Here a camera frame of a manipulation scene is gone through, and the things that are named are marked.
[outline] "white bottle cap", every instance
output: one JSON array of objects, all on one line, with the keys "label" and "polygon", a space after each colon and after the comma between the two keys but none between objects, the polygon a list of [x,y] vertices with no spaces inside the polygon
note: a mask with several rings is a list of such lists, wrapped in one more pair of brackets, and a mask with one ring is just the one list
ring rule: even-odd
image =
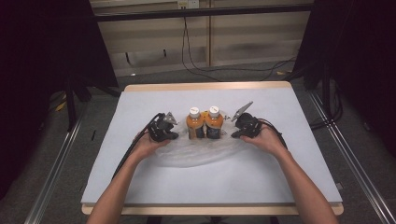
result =
[{"label": "white bottle cap", "polygon": [[215,105],[210,106],[209,115],[212,118],[216,118],[219,115],[219,108]]},{"label": "white bottle cap", "polygon": [[199,116],[200,116],[200,113],[199,113],[198,107],[192,107],[192,108],[190,108],[190,117],[191,117],[192,119],[198,119]]}]

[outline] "forearm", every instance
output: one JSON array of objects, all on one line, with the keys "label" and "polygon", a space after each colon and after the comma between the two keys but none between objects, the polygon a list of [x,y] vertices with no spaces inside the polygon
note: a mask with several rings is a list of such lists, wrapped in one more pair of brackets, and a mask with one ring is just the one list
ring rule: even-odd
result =
[{"label": "forearm", "polygon": [[304,223],[338,223],[326,198],[291,154],[285,149],[276,158]]},{"label": "forearm", "polygon": [[99,198],[87,223],[117,223],[139,160],[131,155]]}]

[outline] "bottle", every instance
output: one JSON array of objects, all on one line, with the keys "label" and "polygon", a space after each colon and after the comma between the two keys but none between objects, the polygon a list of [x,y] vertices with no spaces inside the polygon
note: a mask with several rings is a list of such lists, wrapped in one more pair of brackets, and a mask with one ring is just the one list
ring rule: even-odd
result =
[{"label": "bottle", "polygon": [[201,116],[198,107],[192,107],[190,114],[186,118],[187,127],[189,128],[189,138],[205,138],[204,124],[205,118]]},{"label": "bottle", "polygon": [[205,117],[206,137],[211,139],[219,139],[221,136],[221,126],[223,116],[219,112],[219,108],[215,105],[210,106],[209,113]]}]

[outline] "human arm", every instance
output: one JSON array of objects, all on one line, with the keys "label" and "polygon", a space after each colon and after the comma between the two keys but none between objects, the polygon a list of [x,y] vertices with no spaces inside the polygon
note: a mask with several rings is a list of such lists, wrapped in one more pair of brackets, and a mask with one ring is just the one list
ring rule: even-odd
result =
[{"label": "human arm", "polygon": [[304,223],[338,223],[326,198],[271,128],[263,124],[258,136],[254,138],[241,136],[241,139],[272,154],[277,159]]},{"label": "human arm", "polygon": [[148,133],[145,133],[95,204],[87,223],[118,223],[137,165],[154,153],[157,148],[163,147],[168,143],[169,140],[157,143],[149,137]]}]

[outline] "black horizontal bar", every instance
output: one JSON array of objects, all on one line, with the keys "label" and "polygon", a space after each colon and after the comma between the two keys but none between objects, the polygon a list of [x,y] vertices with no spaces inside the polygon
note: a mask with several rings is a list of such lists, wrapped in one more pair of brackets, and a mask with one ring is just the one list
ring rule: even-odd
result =
[{"label": "black horizontal bar", "polygon": [[260,14],[278,12],[311,11],[314,4],[276,5],[265,7],[209,7],[130,13],[95,14],[96,21],[136,21],[150,19]]}]

